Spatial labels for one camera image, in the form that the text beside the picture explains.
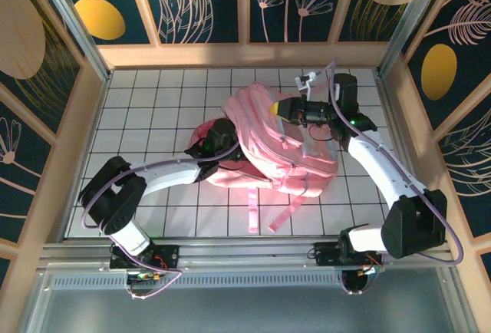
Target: vent grille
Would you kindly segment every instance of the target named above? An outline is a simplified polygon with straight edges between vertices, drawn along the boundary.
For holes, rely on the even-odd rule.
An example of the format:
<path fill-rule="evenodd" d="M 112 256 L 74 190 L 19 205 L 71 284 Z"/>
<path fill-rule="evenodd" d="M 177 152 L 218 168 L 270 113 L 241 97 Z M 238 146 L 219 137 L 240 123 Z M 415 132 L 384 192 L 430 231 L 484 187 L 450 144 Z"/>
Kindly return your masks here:
<path fill-rule="evenodd" d="M 161 285 L 172 276 L 158 282 L 141 283 L 138 287 Z M 339 272 L 241 272 L 241 273 L 203 273 L 185 274 L 177 279 L 171 288 L 216 288 L 216 287 L 271 287 L 271 286 L 320 286 L 337 285 Z M 125 275 L 101 273 L 98 276 L 57 275 L 53 280 L 53 289 L 119 289 L 126 283 Z"/>

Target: white tiled floor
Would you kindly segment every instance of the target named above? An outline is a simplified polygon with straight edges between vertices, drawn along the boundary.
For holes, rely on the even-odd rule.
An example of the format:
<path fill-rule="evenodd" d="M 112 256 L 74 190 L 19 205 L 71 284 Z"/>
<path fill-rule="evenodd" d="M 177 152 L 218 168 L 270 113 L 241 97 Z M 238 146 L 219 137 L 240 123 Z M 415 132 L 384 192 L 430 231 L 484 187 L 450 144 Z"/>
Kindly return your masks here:
<path fill-rule="evenodd" d="M 222 68 L 196 70 L 115 71 L 91 153 L 83 185 L 111 157 L 129 162 L 169 159 L 188 147 L 196 126 L 223 117 L 227 97 L 253 81 L 298 94 L 294 77 L 318 68 Z M 366 69 L 340 69 L 358 79 L 361 111 L 376 125 L 392 148 L 374 77 Z M 315 100 L 325 100 L 313 96 Z M 320 197 L 305 204 L 276 233 L 280 236 L 333 235 L 363 223 L 382 223 L 387 215 L 383 196 L 363 167 L 338 152 L 338 176 Z M 259 191 L 260 236 L 270 236 L 269 223 L 291 197 Z M 207 182 L 175 186 L 143 199 L 136 218 L 152 237 L 248 236 L 248 193 L 223 189 Z M 67 237 L 99 237 L 97 230 L 80 226 L 82 208 L 74 208 Z"/>

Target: pink backpack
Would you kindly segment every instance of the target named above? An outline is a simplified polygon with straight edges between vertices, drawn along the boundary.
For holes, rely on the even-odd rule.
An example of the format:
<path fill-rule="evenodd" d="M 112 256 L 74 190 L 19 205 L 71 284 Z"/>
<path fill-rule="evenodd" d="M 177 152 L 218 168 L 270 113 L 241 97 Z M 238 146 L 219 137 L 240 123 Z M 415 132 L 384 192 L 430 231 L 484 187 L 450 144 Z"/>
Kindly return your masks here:
<path fill-rule="evenodd" d="M 276 232 L 308 197 L 319 196 L 338 171 L 332 140 L 315 141 L 308 133 L 324 139 L 328 138 L 328 128 L 313 126 L 306 130 L 269 112 L 276 101 L 287 97 L 291 95 L 255 82 L 240 89 L 222 108 L 235 124 L 240 146 L 249 161 L 222 162 L 207 180 L 216 186 L 249 189 L 250 233 L 258 232 L 258 188 L 296 196 L 269 225 Z M 205 137 L 214 122 L 197 127 L 190 145 Z"/>

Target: backpack strap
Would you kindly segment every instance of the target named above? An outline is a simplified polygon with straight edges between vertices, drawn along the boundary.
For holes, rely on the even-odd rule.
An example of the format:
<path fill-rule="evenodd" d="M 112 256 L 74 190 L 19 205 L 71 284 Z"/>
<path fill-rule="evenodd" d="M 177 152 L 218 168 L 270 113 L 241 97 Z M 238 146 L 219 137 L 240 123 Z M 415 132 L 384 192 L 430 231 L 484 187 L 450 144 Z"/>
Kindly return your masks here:
<path fill-rule="evenodd" d="M 258 189 L 249 188 L 249 233 L 259 231 Z"/>
<path fill-rule="evenodd" d="M 288 205 L 282 213 L 276 217 L 276 219 L 269 225 L 269 230 L 272 232 L 276 232 L 279 227 L 282 226 L 286 220 L 292 216 L 294 212 L 306 201 L 307 197 L 305 196 L 297 196 L 295 199 Z"/>

